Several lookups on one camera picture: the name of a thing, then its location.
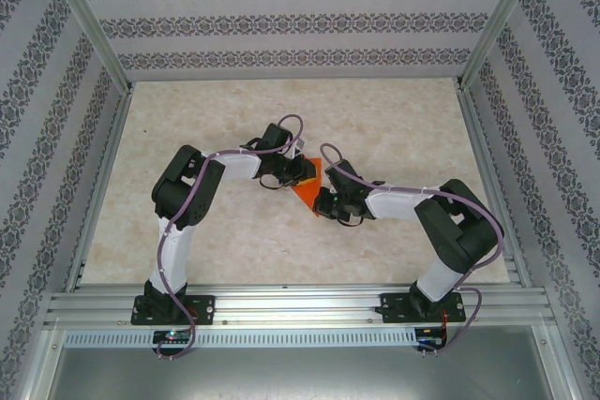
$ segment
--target patterned wall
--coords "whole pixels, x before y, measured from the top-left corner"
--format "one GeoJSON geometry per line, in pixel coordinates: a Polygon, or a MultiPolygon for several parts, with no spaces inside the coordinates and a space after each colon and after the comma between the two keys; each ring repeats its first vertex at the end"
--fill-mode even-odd
{"type": "Polygon", "coordinates": [[[457,76],[498,0],[88,0],[139,80],[457,76]]]}
{"type": "Polygon", "coordinates": [[[600,398],[599,0],[519,0],[472,96],[584,398],[600,398]]]}
{"type": "Polygon", "coordinates": [[[0,0],[0,399],[62,290],[121,94],[65,0],[0,0]]]}

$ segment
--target metal plate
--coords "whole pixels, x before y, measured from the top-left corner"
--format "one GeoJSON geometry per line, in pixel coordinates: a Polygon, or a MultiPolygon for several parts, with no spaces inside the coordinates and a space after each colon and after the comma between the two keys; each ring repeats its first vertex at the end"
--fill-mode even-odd
{"type": "Polygon", "coordinates": [[[534,346],[530,327],[473,327],[438,358],[394,344],[197,348],[173,362],[149,347],[65,348],[49,398],[549,399],[534,346]]]}
{"type": "MultiPolygon", "coordinates": [[[[381,295],[382,307],[376,311],[383,316],[383,323],[418,323],[423,322],[423,318],[414,310],[410,303],[411,295],[409,293],[388,292],[381,295]]],[[[442,312],[448,315],[448,322],[464,322],[465,307],[462,302],[462,296],[458,292],[449,293],[440,306],[431,312],[427,322],[442,322],[442,312]]]]}

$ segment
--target metal enclosure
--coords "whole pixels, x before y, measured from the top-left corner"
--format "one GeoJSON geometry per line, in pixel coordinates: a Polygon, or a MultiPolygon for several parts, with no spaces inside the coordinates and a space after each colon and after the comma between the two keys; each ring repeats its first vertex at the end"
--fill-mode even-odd
{"type": "Polygon", "coordinates": [[[598,0],[1,2],[0,398],[600,397],[598,0]],[[315,76],[456,77],[511,283],[447,361],[373,312],[406,286],[194,286],[216,325],[157,382],[142,288],[78,287],[134,82],[315,76]]]}

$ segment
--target beige marble floor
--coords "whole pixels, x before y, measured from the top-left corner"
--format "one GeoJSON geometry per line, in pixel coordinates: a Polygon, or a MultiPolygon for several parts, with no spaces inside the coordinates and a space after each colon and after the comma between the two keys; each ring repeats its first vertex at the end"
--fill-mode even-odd
{"type": "MultiPolygon", "coordinates": [[[[440,185],[462,179],[484,197],[450,80],[336,79],[140,82],[128,113],[83,283],[142,283],[154,267],[152,187],[177,149],[235,148],[289,112],[306,123],[305,153],[336,144],[367,180],[440,185]]],[[[296,131],[291,120],[286,126],[296,131]]],[[[417,222],[356,229],[315,217],[292,191],[256,180],[219,187],[187,266],[191,283],[406,282],[434,258],[417,222]]],[[[505,282],[502,259],[472,281],[505,282]]]]}

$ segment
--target patterned wallpaper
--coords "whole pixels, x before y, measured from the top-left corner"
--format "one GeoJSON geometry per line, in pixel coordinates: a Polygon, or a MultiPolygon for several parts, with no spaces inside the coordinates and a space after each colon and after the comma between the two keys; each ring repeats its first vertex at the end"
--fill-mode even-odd
{"type": "Polygon", "coordinates": [[[519,0],[472,86],[535,284],[600,398],[598,0],[519,0]]]}
{"type": "Polygon", "coordinates": [[[88,0],[134,80],[456,76],[498,0],[88,0]]]}
{"type": "Polygon", "coordinates": [[[62,290],[119,93],[66,0],[0,0],[0,399],[62,290]]]}

